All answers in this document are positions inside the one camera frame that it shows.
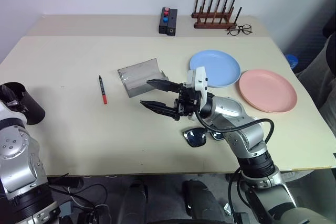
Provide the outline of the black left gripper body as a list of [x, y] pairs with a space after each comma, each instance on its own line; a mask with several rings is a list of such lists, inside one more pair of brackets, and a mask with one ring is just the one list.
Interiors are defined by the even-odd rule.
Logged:
[[26, 113], [28, 111], [27, 107], [25, 105], [21, 104], [17, 100], [12, 100], [12, 101], [7, 102], [7, 107], [10, 110], [15, 111], [15, 112], [19, 112], [19, 113]]

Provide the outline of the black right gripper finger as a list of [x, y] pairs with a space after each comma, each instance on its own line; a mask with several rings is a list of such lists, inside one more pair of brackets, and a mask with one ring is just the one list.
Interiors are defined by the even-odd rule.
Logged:
[[164, 116], [168, 116], [178, 121], [180, 119], [180, 115], [176, 108], [171, 108], [166, 106], [165, 103], [157, 102], [157, 101], [144, 101], [141, 100], [140, 103], [146, 107], [147, 109]]
[[163, 79], [151, 79], [146, 81], [147, 84], [152, 86], [155, 89], [165, 91], [165, 92], [174, 92], [179, 93], [181, 89], [181, 85], [175, 82], [171, 82]]

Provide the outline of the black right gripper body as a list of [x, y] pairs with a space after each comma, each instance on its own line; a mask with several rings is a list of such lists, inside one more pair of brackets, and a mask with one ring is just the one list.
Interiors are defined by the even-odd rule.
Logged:
[[173, 119], [178, 121], [182, 116], [192, 116], [201, 110], [201, 92], [187, 88], [183, 83], [178, 85], [178, 98], [174, 102], [176, 115]]

